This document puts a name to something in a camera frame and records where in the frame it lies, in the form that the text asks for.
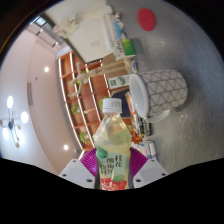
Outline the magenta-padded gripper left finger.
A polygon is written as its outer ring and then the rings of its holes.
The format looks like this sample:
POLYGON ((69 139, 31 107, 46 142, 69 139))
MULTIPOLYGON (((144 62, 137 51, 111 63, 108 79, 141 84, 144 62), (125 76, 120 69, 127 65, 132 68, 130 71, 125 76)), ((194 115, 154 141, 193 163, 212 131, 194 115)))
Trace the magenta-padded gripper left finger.
POLYGON ((91 149, 80 159, 72 159, 59 176, 81 187, 95 189, 97 174, 96 149, 91 149))

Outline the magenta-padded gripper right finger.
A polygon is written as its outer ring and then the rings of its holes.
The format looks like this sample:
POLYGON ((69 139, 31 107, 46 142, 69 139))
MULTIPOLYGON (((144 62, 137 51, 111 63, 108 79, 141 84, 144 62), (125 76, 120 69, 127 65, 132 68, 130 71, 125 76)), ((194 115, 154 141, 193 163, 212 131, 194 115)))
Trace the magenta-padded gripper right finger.
POLYGON ((130 152, 130 174, 134 188, 146 186, 168 175, 156 158, 148 159, 133 147, 130 152))

